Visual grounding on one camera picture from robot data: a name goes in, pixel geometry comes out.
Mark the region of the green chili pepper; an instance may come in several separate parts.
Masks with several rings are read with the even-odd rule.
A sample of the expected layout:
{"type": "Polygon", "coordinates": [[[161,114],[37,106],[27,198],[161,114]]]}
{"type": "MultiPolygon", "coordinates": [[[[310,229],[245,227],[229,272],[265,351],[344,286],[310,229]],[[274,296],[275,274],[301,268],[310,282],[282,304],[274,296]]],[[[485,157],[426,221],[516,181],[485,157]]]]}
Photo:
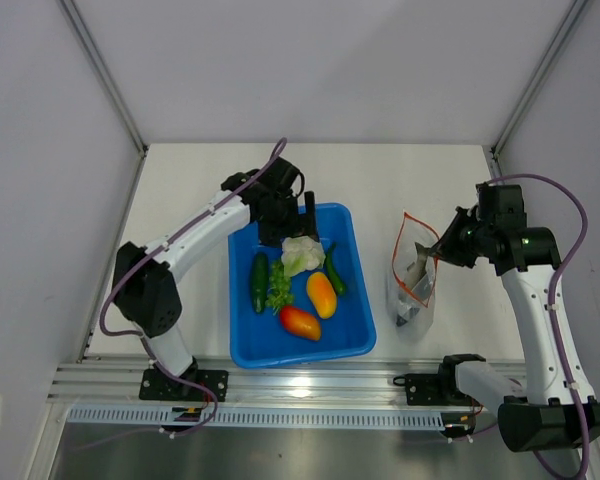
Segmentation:
{"type": "Polygon", "coordinates": [[[324,268],[327,278],[337,296],[344,296],[347,292],[346,284],[342,280],[334,265],[334,250],[336,243],[332,243],[326,251],[324,268]]]}

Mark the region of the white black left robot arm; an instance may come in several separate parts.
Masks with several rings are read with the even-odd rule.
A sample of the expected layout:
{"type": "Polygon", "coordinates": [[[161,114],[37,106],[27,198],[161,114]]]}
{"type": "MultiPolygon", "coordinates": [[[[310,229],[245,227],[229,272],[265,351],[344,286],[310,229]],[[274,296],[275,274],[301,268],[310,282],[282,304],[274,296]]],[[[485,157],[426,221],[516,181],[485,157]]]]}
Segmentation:
{"type": "Polygon", "coordinates": [[[288,238],[318,237],[315,197],[304,174],[283,158],[262,169],[229,176],[210,202],[175,231],[145,245],[123,244],[116,253],[111,301],[135,328],[162,369],[162,388],[177,400],[196,390],[196,359],[178,321],[178,284],[220,241],[255,224],[262,245],[279,247],[288,238]]]}

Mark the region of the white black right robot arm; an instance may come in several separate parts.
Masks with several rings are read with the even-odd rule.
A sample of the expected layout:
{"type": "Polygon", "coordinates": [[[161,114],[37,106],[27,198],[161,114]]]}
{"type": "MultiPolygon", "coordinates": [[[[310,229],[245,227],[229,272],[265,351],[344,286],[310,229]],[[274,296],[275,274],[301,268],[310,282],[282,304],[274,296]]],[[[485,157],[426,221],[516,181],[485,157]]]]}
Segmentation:
{"type": "Polygon", "coordinates": [[[476,354],[446,356],[436,382],[448,403],[469,396],[497,418],[513,452],[575,449],[600,436],[600,401],[583,372],[562,300],[561,259],[550,229],[530,227],[518,185],[477,185],[477,204],[457,208],[433,258],[493,265],[510,299],[526,365],[526,384],[497,373],[476,354]]]}

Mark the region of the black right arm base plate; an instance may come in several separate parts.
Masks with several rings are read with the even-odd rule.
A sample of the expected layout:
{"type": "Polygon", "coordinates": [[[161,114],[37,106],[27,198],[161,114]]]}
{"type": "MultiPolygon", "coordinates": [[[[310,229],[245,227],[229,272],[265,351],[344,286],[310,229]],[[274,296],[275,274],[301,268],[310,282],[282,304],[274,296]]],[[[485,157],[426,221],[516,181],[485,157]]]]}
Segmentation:
{"type": "Polygon", "coordinates": [[[394,386],[405,392],[409,406],[467,406],[471,404],[464,395],[452,389],[439,374],[416,373],[395,376],[394,386]]]}

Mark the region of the white green cabbage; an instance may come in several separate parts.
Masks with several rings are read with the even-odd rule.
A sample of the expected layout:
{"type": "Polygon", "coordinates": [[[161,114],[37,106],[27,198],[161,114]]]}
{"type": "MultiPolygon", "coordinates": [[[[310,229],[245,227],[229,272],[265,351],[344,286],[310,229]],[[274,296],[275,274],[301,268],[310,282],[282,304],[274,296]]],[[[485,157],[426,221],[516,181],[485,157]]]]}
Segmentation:
{"type": "Polygon", "coordinates": [[[282,242],[281,262],[286,277],[321,268],[325,259],[322,244],[309,236],[286,238],[282,242]]]}

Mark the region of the red orange mango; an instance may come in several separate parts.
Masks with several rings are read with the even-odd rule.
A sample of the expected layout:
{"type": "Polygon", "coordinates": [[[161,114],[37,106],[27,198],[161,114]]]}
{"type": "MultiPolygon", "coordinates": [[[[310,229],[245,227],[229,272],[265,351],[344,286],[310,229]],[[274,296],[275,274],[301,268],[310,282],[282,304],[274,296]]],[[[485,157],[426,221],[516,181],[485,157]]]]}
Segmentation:
{"type": "Polygon", "coordinates": [[[291,305],[285,306],[279,312],[279,320],[282,327],[294,336],[315,342],[321,339],[322,330],[319,321],[304,310],[291,305]]]}

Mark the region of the aluminium mounting rail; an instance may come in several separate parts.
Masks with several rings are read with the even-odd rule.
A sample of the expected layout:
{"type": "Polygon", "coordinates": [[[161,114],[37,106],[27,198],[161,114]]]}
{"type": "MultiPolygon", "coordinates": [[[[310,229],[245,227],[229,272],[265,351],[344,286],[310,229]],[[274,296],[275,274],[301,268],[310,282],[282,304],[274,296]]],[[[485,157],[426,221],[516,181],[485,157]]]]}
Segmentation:
{"type": "MultiPolygon", "coordinates": [[[[434,373],[437,360],[329,361],[271,369],[242,369],[229,359],[203,358],[202,368],[229,373],[226,406],[387,409],[406,403],[393,378],[434,373]]],[[[149,361],[138,356],[90,357],[57,367],[50,402],[135,403],[149,361]]]]}

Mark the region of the yellow orange mango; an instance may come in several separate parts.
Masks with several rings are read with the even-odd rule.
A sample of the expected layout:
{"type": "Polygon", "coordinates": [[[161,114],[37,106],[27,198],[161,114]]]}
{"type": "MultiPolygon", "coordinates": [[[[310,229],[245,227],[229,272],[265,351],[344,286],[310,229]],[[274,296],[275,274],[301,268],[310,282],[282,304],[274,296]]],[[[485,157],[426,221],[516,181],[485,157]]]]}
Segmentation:
{"type": "Polygon", "coordinates": [[[306,292],[321,319],[329,319],[335,314],[337,295],[323,272],[316,271],[308,277],[306,292]]]}

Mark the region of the green grape bunch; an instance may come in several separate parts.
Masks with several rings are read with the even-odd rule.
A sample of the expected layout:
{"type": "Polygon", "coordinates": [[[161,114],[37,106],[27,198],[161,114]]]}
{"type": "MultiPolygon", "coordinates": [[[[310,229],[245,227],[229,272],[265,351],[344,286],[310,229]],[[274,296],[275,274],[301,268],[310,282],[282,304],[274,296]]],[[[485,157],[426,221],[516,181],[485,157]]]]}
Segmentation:
{"type": "Polygon", "coordinates": [[[270,266],[269,287],[266,297],[266,306],[277,315],[284,307],[292,305],[294,295],[291,292],[291,278],[284,273],[281,260],[275,260],[270,266]]]}

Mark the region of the dark green cucumber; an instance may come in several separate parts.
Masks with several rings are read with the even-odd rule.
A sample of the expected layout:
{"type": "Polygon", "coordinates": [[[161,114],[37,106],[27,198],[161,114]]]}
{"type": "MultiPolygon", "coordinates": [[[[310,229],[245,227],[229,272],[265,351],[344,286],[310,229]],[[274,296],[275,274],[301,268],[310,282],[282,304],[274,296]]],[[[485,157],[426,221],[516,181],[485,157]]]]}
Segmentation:
{"type": "Polygon", "coordinates": [[[263,252],[258,252],[252,261],[250,271],[250,296],[253,310],[261,314],[266,308],[269,289],[269,263],[263,252]]]}

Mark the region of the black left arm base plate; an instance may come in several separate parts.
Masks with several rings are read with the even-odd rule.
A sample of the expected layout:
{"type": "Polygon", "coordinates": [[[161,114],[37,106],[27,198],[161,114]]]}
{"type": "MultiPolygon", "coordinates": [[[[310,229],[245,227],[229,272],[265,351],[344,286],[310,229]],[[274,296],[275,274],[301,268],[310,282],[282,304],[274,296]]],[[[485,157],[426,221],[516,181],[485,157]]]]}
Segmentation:
{"type": "MultiPolygon", "coordinates": [[[[190,383],[206,387],[219,402],[225,401],[229,381],[228,371],[189,369],[184,378],[190,383]]],[[[138,396],[144,401],[211,401],[208,393],[173,380],[157,369],[147,369],[143,372],[138,396]]]]}

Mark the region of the clear zip top bag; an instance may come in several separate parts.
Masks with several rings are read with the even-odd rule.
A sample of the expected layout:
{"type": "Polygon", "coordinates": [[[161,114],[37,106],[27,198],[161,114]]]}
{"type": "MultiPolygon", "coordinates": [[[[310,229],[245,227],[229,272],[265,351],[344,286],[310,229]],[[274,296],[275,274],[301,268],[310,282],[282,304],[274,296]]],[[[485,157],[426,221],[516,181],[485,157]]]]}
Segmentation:
{"type": "Polygon", "coordinates": [[[429,248],[438,240],[430,225],[403,212],[386,278],[386,310],[398,335],[409,341],[433,324],[438,264],[429,248]]]}

